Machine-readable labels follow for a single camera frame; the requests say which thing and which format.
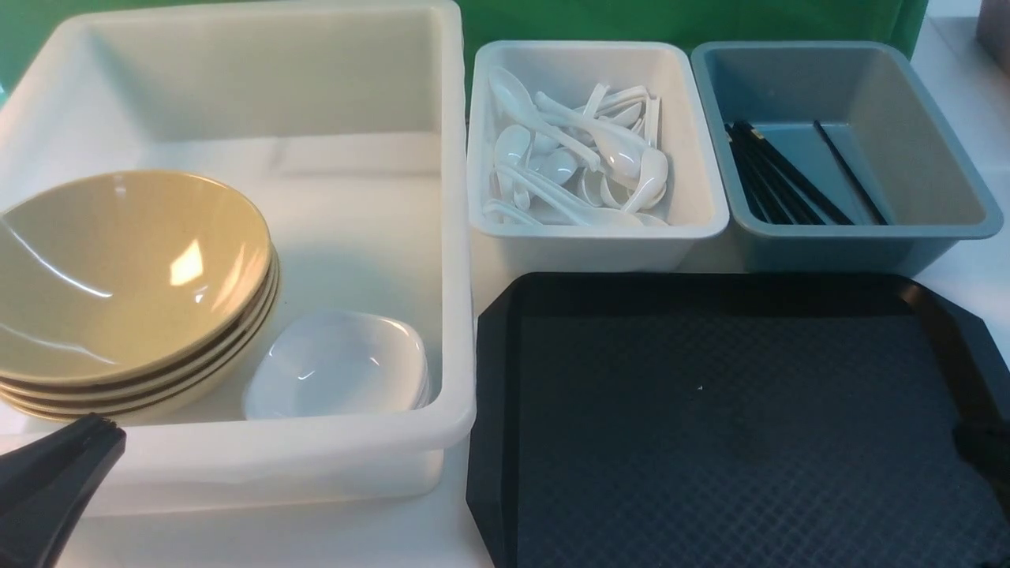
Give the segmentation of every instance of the black chopstick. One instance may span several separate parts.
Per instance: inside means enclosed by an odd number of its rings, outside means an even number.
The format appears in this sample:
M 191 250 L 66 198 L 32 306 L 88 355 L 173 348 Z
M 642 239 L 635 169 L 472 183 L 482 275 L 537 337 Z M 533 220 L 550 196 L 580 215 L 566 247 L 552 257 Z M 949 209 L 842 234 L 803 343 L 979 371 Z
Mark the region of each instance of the black chopstick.
M 870 197 L 870 193 L 867 192 L 867 188 L 863 186 L 863 183 L 860 182 L 860 178 L 855 176 L 855 172 L 852 171 L 848 162 L 845 161 L 845 157 L 838 151 L 838 147 L 834 146 L 834 140 L 831 139 L 827 130 L 825 130 L 824 126 L 821 125 L 820 120 L 814 120 L 814 128 L 817 129 L 817 133 L 819 133 L 824 143 L 827 144 L 828 149 L 831 151 L 831 156 L 834 156 L 834 161 L 841 166 L 842 171 L 845 172 L 845 177 L 848 178 L 849 183 L 851 183 L 852 187 L 855 188 L 855 192 L 860 194 L 860 198 L 863 199 L 863 204 L 867 206 L 867 209 L 870 209 L 870 214 L 874 216 L 874 220 L 877 221 L 877 224 L 888 224 L 887 219 L 884 218 L 884 214 L 881 213 L 877 204 L 874 203 L 873 198 Z
M 726 135 L 729 136 L 729 149 L 733 153 L 733 162 L 736 163 L 736 170 L 740 175 L 740 182 L 743 185 L 743 196 L 747 200 L 750 212 L 759 220 L 772 222 L 773 224 L 792 224 L 792 220 L 782 206 L 776 201 L 771 190 L 764 184 L 758 173 L 743 154 L 739 140 L 733 138 L 733 130 L 726 124 Z
M 750 212 L 753 213 L 758 220 L 768 222 L 768 217 L 765 216 L 765 211 L 762 210 L 761 204 L 754 196 L 753 189 L 749 187 L 749 182 L 743 179 L 743 172 L 740 171 L 743 166 L 736 159 L 736 147 L 733 144 L 733 134 L 726 132 L 726 137 L 729 138 L 729 150 L 733 153 L 733 162 L 736 164 L 736 170 L 740 175 L 740 186 L 743 188 L 743 198 L 747 200 L 747 208 L 750 209 Z
M 792 163 L 782 155 L 772 143 L 768 141 L 761 132 L 759 132 L 749 122 L 739 121 L 736 123 L 737 127 L 743 129 L 750 136 L 750 139 L 756 143 L 758 148 L 764 153 L 765 157 L 772 162 L 786 177 L 807 196 L 810 201 L 817 205 L 820 210 L 824 211 L 828 217 L 831 218 L 837 224 L 855 224 L 852 219 L 848 218 L 848 215 L 843 213 L 841 209 L 835 206 L 802 172 L 796 169 Z
M 751 165 L 758 171 L 759 175 L 765 179 L 772 193 L 779 198 L 779 201 L 782 202 L 790 216 L 798 224 L 824 224 L 824 220 L 821 219 L 820 215 L 796 193 L 792 184 L 783 177 L 775 165 L 765 159 L 764 153 L 762 153 L 761 149 L 756 148 L 756 144 L 747 134 L 746 130 L 736 126 L 734 128 L 736 128 L 738 137 L 742 139 L 741 150 L 744 155 L 749 156 Z

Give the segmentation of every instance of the white tray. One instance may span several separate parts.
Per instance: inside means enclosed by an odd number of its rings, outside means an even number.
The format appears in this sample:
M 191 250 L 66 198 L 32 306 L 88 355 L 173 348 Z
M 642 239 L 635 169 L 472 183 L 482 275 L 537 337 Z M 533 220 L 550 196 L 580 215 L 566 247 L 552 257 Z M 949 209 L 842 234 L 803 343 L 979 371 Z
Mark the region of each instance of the white tray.
M 265 346 L 313 310 L 379 313 L 417 328 L 440 389 L 398 414 L 240 421 L 252 357 L 208 398 L 128 428 L 89 514 L 435 485 L 475 411 L 462 51 L 442 0 L 186 6 L 56 31 L 0 113 L 0 210 L 100 172 L 221 180 L 263 210 L 282 260 Z M 0 406 L 0 452 L 53 428 Z

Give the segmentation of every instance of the gray container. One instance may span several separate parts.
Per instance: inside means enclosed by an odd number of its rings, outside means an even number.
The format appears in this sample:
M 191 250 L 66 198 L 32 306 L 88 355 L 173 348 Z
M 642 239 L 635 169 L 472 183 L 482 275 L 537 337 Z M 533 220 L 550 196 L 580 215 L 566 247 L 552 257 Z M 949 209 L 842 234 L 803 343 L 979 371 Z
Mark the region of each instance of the gray container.
M 913 276 L 1003 213 L 908 61 L 882 43 L 714 42 L 695 77 L 747 270 Z M 749 210 L 725 122 L 748 120 L 855 225 L 777 225 Z M 889 225 L 874 224 L 820 120 Z

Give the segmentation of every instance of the chopsticks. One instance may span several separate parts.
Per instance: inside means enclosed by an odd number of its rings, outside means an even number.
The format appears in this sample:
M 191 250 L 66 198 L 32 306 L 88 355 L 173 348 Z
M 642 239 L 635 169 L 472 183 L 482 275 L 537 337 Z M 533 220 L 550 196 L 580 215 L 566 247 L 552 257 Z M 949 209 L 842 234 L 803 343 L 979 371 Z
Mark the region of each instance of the chopsticks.
M 874 216 L 874 220 L 877 221 L 877 224 L 888 224 L 887 219 L 884 218 L 884 214 L 881 213 L 880 208 L 877 207 L 873 198 L 870 197 L 870 194 L 867 192 L 867 188 L 863 187 L 863 183 L 860 182 L 860 178 L 855 176 L 855 172 L 852 171 L 848 162 L 845 162 L 845 158 L 841 155 L 841 152 L 838 151 L 838 147 L 834 146 L 834 140 L 832 140 L 831 136 L 827 134 L 827 130 L 825 130 L 824 126 L 821 125 L 820 120 L 814 120 L 814 128 L 817 129 L 817 133 L 820 134 L 821 139 L 824 140 L 824 144 L 826 144 L 827 148 L 831 151 L 831 156 L 834 157 L 834 161 L 841 166 L 841 171 L 844 172 L 845 177 L 848 178 L 848 183 L 852 184 L 852 187 L 855 188 L 855 192 L 860 195 L 860 198 L 863 199 L 863 204 L 870 210 L 870 214 Z
M 773 224 L 824 225 L 829 219 L 838 225 L 855 224 L 749 122 L 740 120 L 727 123 L 725 127 L 747 206 L 759 220 Z M 814 127 L 874 221 L 888 224 L 820 121 L 815 121 Z

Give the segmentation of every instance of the bowl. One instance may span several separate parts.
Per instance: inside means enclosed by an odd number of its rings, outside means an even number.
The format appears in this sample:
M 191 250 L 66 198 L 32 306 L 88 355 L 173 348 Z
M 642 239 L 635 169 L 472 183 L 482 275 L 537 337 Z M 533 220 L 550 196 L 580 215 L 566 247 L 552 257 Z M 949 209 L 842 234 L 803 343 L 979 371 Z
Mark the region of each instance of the bowl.
M 138 395 L 149 395 L 170 389 L 181 390 L 219 361 L 227 360 L 236 350 L 249 341 L 249 334 L 259 328 L 259 322 L 274 308 L 274 298 L 280 286 L 280 261 L 272 263 L 256 298 L 238 318 L 218 338 L 199 351 L 172 365 L 143 373 L 125 381 L 88 386 L 34 386 L 30 383 L 13 383 L 0 379 L 0 396 L 21 406 L 63 406 L 87 408 L 102 412 L 101 408 L 124 402 Z
M 250 420 L 412 410 L 427 403 L 424 344 L 413 327 L 349 311 L 295 320 L 245 388 Z
M 117 420 L 150 418 L 191 404 L 214 390 L 231 377 L 238 365 L 259 352 L 264 332 L 269 328 L 280 294 L 280 271 L 264 291 L 260 309 L 247 314 L 242 321 L 243 332 L 227 350 L 218 357 L 205 361 L 203 367 L 190 375 L 118 398 L 103 400 L 57 401 L 31 399 L 0 390 L 0 398 L 20 412 L 55 421 L 73 421 L 89 412 L 96 412 Z
M 219 336 L 260 289 L 271 241 L 238 191 L 148 170 L 14 206 L 0 216 L 0 376 L 89 385 L 164 367 Z
M 155 388 L 176 383 L 187 377 L 191 377 L 195 372 L 207 367 L 210 363 L 226 358 L 226 353 L 234 347 L 242 337 L 255 325 L 258 317 L 273 308 L 271 300 L 274 297 L 275 288 L 280 279 L 280 261 L 276 260 L 269 268 L 267 279 L 257 291 L 255 298 L 249 305 L 239 314 L 220 336 L 212 340 L 206 346 L 183 357 L 167 367 L 162 367 L 154 371 L 141 373 L 126 380 L 102 383 L 87 384 L 80 386 L 52 386 L 34 385 L 19 381 L 10 381 L 0 377 L 0 394 L 6 395 L 9 400 L 15 402 L 31 402 L 44 400 L 62 404 L 64 402 L 85 402 L 92 401 L 100 404 L 103 400 L 122 398 L 140 392 L 150 391 Z

